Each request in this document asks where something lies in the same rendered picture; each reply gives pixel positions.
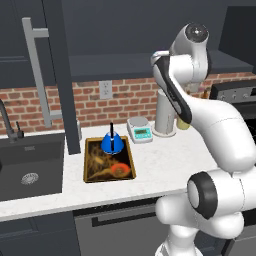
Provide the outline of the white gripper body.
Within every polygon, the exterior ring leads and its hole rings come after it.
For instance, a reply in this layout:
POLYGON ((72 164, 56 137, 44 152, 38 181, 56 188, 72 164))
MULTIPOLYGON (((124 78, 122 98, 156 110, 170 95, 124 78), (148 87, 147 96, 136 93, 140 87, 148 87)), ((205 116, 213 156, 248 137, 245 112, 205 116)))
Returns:
POLYGON ((172 62, 172 82, 176 88, 189 83, 200 84, 205 80, 208 71, 208 60, 177 59, 172 62))

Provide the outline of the dark cabinet door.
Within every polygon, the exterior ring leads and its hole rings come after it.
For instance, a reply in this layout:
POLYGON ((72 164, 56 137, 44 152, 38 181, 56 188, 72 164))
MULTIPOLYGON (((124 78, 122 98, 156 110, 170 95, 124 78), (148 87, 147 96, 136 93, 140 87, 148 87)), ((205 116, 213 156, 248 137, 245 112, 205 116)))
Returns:
POLYGON ((219 49, 256 66, 256 6, 227 8, 219 49))
POLYGON ((58 87, 68 153, 70 155, 79 154, 81 150, 77 129, 62 0, 42 0, 42 4, 49 32, 50 50, 55 80, 58 87))

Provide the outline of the brown patterned tray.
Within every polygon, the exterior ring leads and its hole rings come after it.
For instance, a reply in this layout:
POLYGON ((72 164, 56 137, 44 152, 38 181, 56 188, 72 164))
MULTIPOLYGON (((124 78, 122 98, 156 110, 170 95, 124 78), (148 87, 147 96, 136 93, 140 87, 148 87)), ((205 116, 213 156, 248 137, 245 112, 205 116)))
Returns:
POLYGON ((124 148, 118 154, 107 154, 101 149, 102 137, 87 138, 84 154, 84 177, 86 183, 110 182, 134 179, 136 171, 127 136, 121 137, 124 148), (131 168, 127 177, 116 178, 113 176, 111 166, 116 163, 125 163, 131 168))

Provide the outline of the dark base cabinet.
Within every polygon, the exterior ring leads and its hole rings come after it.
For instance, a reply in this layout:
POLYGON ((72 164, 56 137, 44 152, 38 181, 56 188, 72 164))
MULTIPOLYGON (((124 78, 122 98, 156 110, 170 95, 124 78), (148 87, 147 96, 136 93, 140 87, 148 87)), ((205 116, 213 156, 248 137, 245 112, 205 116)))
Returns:
POLYGON ((73 213, 0 222, 0 256, 81 256, 73 213))

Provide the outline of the black stove with knobs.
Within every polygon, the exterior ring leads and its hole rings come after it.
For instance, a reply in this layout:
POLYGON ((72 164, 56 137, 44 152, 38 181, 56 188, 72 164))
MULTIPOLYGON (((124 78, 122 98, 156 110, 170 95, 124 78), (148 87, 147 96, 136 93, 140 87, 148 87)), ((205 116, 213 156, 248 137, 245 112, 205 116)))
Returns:
POLYGON ((214 84, 209 98, 232 104, 244 118, 256 143, 256 80, 214 84))

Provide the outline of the white kitchen scale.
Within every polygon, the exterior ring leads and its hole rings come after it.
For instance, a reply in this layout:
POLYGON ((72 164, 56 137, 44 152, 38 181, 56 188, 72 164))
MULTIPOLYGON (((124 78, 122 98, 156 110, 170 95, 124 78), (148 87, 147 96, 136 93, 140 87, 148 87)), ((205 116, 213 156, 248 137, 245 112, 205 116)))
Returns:
POLYGON ((127 120, 127 130, 134 144, 153 140, 151 125, 145 117, 132 117, 127 120))

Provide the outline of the grey dishwasher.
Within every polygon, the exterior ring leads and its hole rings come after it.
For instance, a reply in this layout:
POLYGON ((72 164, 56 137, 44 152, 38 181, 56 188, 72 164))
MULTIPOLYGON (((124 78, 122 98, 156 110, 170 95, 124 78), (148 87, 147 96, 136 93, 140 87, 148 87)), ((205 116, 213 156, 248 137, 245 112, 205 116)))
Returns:
POLYGON ((76 210, 74 220, 81 256, 154 256, 165 240, 168 226, 154 217, 93 227, 91 218, 133 207, 154 206, 150 203, 114 204, 108 207, 76 210))

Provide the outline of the black sink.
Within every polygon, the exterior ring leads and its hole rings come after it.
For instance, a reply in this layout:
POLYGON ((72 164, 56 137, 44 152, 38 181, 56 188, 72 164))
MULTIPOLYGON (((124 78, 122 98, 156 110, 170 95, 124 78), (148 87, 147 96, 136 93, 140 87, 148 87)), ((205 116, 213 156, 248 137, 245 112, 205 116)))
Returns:
POLYGON ((65 134, 0 140, 0 202, 62 192, 65 134))

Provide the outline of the black tap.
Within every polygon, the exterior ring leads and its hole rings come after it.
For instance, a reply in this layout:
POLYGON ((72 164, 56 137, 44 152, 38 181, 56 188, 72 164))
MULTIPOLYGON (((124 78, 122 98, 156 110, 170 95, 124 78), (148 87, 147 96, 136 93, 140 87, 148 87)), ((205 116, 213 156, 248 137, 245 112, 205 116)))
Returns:
POLYGON ((19 122, 16 122, 16 126, 18 128, 18 131, 15 132, 10 124, 10 120, 6 111, 6 108, 4 106, 3 101, 0 99, 0 113, 2 115, 5 127, 6 127, 6 133, 8 135, 9 141, 11 143, 16 142, 18 139, 22 139, 24 137, 24 132, 20 129, 19 122))

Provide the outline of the dark open wall cabinet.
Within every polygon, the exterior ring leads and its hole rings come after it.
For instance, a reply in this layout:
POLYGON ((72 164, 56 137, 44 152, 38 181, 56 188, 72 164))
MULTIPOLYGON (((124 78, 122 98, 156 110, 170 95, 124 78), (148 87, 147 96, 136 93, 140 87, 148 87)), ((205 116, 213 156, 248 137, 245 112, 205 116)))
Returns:
POLYGON ((62 0, 71 77, 75 82, 148 78, 151 55, 167 50, 190 22, 209 31, 211 72, 250 72, 221 46, 227 12, 256 0, 62 0))

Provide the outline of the white wall socket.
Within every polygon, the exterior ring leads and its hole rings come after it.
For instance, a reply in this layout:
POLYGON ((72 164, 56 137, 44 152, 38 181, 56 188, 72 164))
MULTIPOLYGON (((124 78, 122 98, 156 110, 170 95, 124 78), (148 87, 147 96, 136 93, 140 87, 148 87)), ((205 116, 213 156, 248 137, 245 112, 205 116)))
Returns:
POLYGON ((99 82, 99 93, 101 99, 111 99, 112 98, 112 81, 105 80, 99 82))

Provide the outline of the dark closed wall cabinet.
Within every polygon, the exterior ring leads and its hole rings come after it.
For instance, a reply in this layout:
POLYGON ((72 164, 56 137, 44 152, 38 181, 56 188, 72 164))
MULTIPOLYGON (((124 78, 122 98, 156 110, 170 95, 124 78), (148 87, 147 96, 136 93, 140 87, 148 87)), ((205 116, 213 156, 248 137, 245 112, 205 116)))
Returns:
POLYGON ((0 89, 35 87, 23 17, 46 28, 42 0, 0 0, 0 89))

